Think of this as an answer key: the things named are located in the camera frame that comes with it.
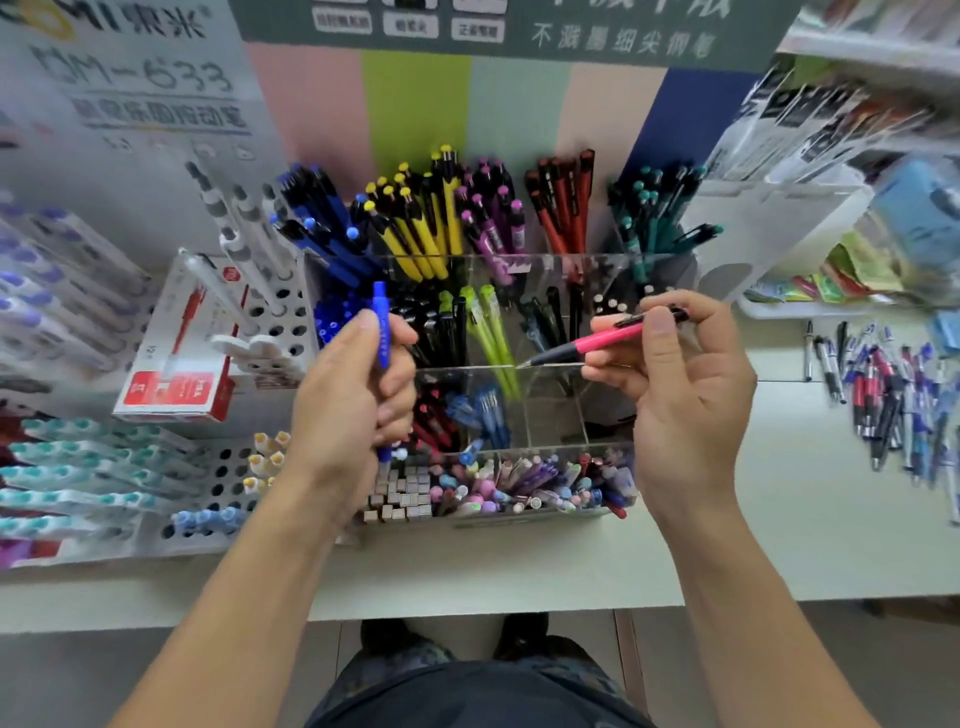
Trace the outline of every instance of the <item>dark green sign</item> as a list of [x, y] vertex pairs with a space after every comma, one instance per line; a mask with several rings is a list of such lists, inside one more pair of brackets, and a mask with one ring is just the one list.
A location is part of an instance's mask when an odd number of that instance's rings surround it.
[[776, 51], [802, 0], [230, 4], [244, 40], [266, 43], [758, 72]]

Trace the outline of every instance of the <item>green stripe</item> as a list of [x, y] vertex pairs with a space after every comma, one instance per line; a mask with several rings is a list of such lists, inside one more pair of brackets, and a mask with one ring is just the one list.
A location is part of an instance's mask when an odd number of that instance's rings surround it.
[[474, 58], [467, 158], [500, 157], [517, 187], [553, 157], [572, 63]]
[[392, 177], [402, 161], [426, 170], [430, 152], [441, 144], [463, 153], [468, 56], [363, 51], [362, 62], [373, 161], [380, 174]]

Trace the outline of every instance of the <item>navy blue stripe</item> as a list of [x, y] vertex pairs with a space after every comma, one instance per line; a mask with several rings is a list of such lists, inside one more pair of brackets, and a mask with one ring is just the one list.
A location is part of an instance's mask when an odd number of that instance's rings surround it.
[[668, 69], [621, 178], [635, 178], [644, 165], [706, 162], [758, 78], [739, 71]]

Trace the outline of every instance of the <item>leg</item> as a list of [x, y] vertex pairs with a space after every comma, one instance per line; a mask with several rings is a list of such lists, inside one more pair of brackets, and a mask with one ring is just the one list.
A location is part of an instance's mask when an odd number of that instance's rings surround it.
[[549, 618], [545, 612], [507, 615], [493, 658], [528, 667], [548, 677], [579, 683], [629, 702], [623, 689], [580, 645], [569, 637], [547, 634]]
[[364, 619], [360, 651], [326, 692], [315, 716], [404, 672], [456, 662], [453, 653], [411, 632], [403, 619]]

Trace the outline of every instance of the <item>dark shirt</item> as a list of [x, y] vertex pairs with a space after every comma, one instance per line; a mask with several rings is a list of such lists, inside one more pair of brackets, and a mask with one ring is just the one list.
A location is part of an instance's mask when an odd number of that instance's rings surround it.
[[655, 728], [628, 703], [502, 662], [447, 663], [380, 683], [306, 728]]

